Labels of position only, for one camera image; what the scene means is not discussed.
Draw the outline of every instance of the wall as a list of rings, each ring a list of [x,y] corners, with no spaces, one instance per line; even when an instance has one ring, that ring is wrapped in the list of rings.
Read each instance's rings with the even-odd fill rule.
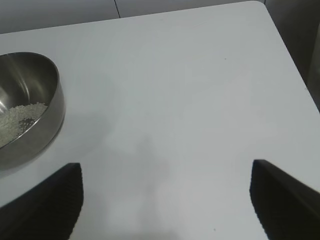
[[[114,0],[0,0],[0,34],[118,17]]]
[[[320,0],[266,0],[266,6],[306,82],[320,22]]]

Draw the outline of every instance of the rice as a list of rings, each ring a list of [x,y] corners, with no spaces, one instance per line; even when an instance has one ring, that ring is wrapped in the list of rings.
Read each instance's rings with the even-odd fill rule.
[[[0,148],[20,136],[44,113],[43,103],[20,105],[0,114]]]

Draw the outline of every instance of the metal bowl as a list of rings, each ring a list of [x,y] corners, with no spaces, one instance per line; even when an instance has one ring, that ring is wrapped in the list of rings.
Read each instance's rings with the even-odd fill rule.
[[[50,59],[31,52],[1,55],[0,115],[10,108],[36,103],[45,104],[46,110],[22,134],[0,146],[1,170],[34,158],[59,132],[65,116],[59,73]]]

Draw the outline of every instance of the white table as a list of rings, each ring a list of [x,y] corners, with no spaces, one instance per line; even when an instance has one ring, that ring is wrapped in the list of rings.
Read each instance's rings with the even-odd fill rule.
[[[320,190],[320,117],[256,1],[0,35],[57,65],[67,112],[38,159],[2,172],[0,206],[69,162],[72,240],[266,240],[254,159]]]

